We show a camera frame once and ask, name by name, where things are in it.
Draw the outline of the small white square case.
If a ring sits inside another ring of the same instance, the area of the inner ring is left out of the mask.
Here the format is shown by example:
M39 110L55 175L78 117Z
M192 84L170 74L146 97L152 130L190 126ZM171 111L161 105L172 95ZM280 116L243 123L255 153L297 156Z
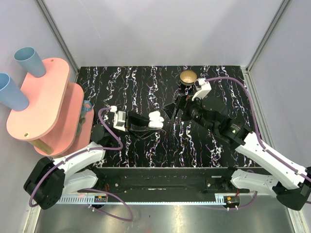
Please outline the small white square case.
M150 128L162 129L164 118L161 116L159 111L154 111L149 113L149 123Z

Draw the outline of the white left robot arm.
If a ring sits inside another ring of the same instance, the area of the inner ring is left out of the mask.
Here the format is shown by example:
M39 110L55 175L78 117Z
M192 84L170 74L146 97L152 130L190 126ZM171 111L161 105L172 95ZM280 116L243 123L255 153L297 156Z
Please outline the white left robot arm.
M120 111L116 106L102 108L98 112L99 120L110 135L117 141L117 147L103 147L95 142L58 159L44 157L40 159L24 184L24 190L30 195L29 206L40 206L46 210L55 205L62 196L78 190L92 189L100 192L105 180L87 169L88 165L101 161L107 151L120 151L123 143L106 125L103 111L114 113L114 129L130 133L156 133L163 128L164 119L159 111L149 113L147 117L134 112Z

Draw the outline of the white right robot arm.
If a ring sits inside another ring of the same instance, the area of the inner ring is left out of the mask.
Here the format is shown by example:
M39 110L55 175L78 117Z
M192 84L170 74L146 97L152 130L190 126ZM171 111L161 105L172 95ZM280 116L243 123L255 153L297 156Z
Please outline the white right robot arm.
M265 144L247 124L232 119L227 106L217 98L193 99L179 96L163 110L170 119L182 112L182 121L193 120L209 130L222 144L258 163L269 175L230 167L216 187L225 192L248 189L275 197L281 204L299 211L311 194L311 169L300 166Z

